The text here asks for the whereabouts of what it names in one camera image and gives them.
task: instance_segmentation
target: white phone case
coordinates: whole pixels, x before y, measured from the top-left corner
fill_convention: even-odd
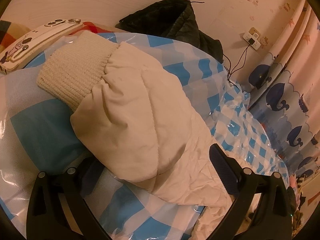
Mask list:
[[[60,37],[82,28],[79,19],[57,19],[27,33],[0,53],[0,72],[8,74],[24,68],[30,60]]]

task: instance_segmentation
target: blue and white blanket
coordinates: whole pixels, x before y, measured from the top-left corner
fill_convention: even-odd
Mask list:
[[[227,81],[224,67],[193,46],[134,33],[101,33],[126,41],[155,57],[175,74],[225,150],[237,153],[254,171],[279,171],[288,186],[287,169],[275,156],[262,126],[246,110],[250,95]],[[36,86],[36,77],[58,42],[25,69],[0,77],[0,205],[25,236],[28,201],[39,171],[61,173],[89,153],[70,125],[67,105]],[[203,207],[166,203],[105,169],[86,202],[103,228],[121,239],[187,239]]]

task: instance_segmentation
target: power outlet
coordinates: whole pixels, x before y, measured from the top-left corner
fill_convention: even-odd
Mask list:
[[[250,30],[249,30],[249,33],[251,35],[253,35],[254,33],[257,33],[259,35],[259,37],[262,37],[261,36],[261,33],[255,28],[255,27],[252,27]]]
[[[251,44],[251,47],[254,50],[257,50],[260,48],[261,44],[258,41],[259,35],[257,33],[254,33],[253,35],[251,35],[249,32],[244,33],[244,35],[242,36],[242,38],[248,43],[250,39],[254,39],[254,44]]]

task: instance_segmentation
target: knit cuff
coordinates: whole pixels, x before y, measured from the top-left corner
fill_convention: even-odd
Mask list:
[[[102,78],[111,54],[119,47],[84,31],[72,44],[57,49],[44,63],[37,85],[73,111]]]

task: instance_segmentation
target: screw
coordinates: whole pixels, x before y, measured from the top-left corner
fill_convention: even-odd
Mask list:
[[[76,172],[76,169],[75,168],[69,168],[68,170],[67,170],[67,173],[68,174],[74,174]]]
[[[273,176],[275,176],[277,179],[281,178],[281,174],[279,172],[273,173]]]
[[[244,168],[243,172],[244,174],[250,175],[252,173],[252,170],[250,168]]]
[[[38,177],[39,178],[43,178],[45,176],[45,172],[44,171],[41,171],[39,174],[38,174]]]

